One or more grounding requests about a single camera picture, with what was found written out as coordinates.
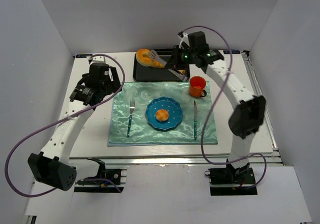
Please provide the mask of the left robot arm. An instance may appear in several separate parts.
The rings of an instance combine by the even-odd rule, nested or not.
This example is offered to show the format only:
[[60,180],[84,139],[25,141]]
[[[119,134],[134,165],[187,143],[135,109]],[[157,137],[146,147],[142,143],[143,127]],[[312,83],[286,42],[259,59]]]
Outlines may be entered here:
[[115,67],[94,62],[82,75],[69,97],[65,121],[57,126],[52,137],[38,154],[30,154],[27,163],[35,179],[53,188],[69,190],[77,172],[68,165],[70,153],[84,124],[96,105],[116,93],[121,83]]

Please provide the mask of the metal tongs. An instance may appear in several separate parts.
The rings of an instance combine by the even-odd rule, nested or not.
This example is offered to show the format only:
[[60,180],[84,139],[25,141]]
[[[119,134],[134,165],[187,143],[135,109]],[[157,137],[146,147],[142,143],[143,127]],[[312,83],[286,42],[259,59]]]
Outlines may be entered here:
[[[149,58],[153,61],[157,61],[160,64],[162,64],[165,68],[169,68],[167,65],[167,62],[159,57],[158,53],[155,50],[149,51]],[[187,81],[187,77],[183,75],[181,72],[173,70],[171,68],[168,69],[173,75],[175,75],[178,79],[180,79],[183,82]]]

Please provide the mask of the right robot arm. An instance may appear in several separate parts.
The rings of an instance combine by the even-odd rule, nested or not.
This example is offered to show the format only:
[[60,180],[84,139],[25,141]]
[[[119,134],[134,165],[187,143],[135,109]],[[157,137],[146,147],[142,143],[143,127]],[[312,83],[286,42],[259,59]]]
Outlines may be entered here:
[[227,178],[236,181],[249,171],[250,149],[255,134],[264,122],[266,99],[254,95],[232,73],[233,58],[229,64],[218,50],[212,50],[202,31],[178,33],[180,43],[173,47],[166,69],[182,69],[191,64],[201,69],[220,88],[229,100],[233,113],[228,126],[233,134],[231,151],[224,163]]

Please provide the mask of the round bread roll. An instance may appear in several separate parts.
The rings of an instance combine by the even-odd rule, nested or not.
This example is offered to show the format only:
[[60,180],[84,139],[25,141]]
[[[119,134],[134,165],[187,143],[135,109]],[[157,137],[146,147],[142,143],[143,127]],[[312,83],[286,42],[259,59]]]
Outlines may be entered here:
[[164,110],[164,109],[160,109],[155,113],[155,118],[159,121],[159,122],[165,122],[168,120],[169,118],[169,113],[168,111]]

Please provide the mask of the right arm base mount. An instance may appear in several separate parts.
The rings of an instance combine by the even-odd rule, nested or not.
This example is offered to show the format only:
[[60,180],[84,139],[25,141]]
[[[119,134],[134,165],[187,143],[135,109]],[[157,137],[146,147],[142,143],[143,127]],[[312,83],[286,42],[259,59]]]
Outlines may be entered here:
[[209,178],[209,190],[211,196],[256,196],[257,188],[249,187],[256,183],[252,168],[235,181],[226,172],[226,168],[211,168],[204,175]]

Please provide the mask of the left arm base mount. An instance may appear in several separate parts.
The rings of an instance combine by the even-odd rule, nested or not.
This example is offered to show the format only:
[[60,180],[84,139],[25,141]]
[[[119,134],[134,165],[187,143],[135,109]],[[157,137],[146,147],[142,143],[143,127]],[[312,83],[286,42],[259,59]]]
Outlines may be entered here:
[[70,160],[69,165],[77,172],[76,193],[121,193],[124,190],[126,167],[108,165],[96,158]]

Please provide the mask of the glazed donut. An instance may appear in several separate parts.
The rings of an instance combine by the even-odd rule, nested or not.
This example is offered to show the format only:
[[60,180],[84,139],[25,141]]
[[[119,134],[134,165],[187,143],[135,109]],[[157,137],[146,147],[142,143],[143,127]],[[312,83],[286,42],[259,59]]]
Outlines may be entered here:
[[136,60],[139,64],[141,64],[142,66],[146,66],[146,67],[149,67],[149,66],[152,66],[152,63],[153,63],[153,60],[150,59],[150,50],[148,49],[139,49],[137,52],[136,52]]

